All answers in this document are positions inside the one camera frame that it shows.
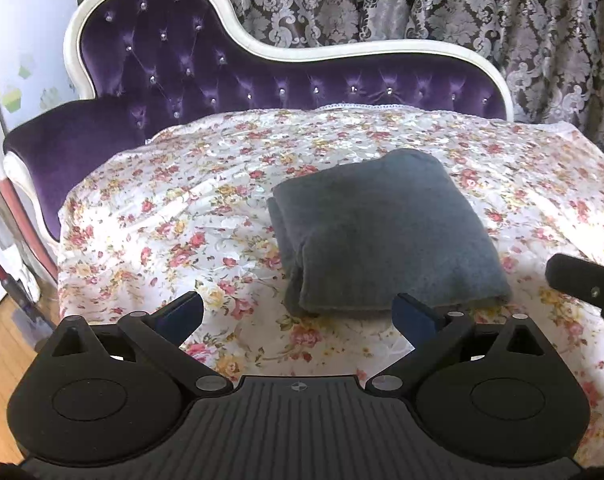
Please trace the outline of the brown damask curtain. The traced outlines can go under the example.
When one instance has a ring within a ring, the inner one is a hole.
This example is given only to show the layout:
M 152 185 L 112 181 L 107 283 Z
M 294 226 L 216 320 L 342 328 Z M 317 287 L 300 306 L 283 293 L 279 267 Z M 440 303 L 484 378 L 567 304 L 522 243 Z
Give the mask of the brown damask curtain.
M 604 153 L 604 0 L 230 0 L 278 48 L 393 39 L 457 44 L 507 82 L 519 122 L 570 122 Z

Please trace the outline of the grey argyle knit sweater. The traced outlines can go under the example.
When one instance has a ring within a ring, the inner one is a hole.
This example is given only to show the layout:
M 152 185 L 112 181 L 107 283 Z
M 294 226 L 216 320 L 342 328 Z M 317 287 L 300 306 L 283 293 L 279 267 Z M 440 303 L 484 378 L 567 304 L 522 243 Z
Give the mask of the grey argyle knit sweater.
M 285 180 L 267 207 L 294 315 L 382 312 L 401 292 L 431 308 L 511 298 L 484 223 L 429 154 L 405 148 Z

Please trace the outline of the red stick vacuum cleaner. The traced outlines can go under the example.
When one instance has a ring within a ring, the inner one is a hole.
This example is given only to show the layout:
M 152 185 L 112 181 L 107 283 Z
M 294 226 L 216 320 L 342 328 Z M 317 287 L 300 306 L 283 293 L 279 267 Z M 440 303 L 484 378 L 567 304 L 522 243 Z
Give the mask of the red stick vacuum cleaner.
M 11 319 L 25 343 L 34 351 L 43 348 L 47 339 L 52 336 L 55 324 L 46 318 L 31 300 L 22 285 L 16 281 L 0 264 L 0 284 L 8 297 L 16 304 Z

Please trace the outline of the purple tufted chaise sofa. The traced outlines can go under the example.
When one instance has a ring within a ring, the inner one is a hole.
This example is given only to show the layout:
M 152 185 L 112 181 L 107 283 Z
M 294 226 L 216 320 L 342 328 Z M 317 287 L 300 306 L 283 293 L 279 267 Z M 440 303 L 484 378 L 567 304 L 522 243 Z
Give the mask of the purple tufted chaise sofa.
M 40 237 L 78 182 L 171 126 L 252 108 L 409 105 L 511 119 L 507 82 L 469 49 L 393 39 L 303 49 L 252 37 L 230 0 L 83 0 L 63 40 L 78 92 L 7 134 L 7 177 L 29 197 Z

